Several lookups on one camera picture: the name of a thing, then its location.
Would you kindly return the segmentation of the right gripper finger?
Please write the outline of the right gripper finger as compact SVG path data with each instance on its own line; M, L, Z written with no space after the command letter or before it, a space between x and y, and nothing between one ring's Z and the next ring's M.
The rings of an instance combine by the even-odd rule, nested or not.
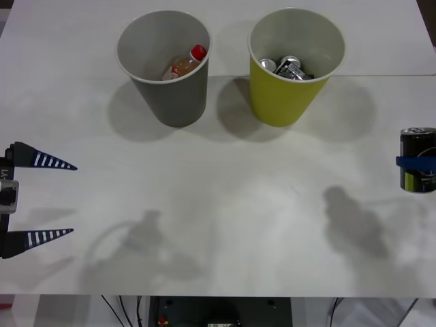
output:
M436 168L436 156L397 156L396 165L404 170L434 170Z

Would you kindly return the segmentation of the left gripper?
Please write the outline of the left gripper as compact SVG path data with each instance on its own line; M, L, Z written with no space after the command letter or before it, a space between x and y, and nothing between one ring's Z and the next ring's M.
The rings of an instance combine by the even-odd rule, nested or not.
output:
M77 170L67 161L39 151L23 142L12 143L1 158L1 233L7 232L9 216L15 212L14 167ZM27 230L7 232L1 248L1 258L13 258L30 249L44 245L74 231L72 228L59 230Z

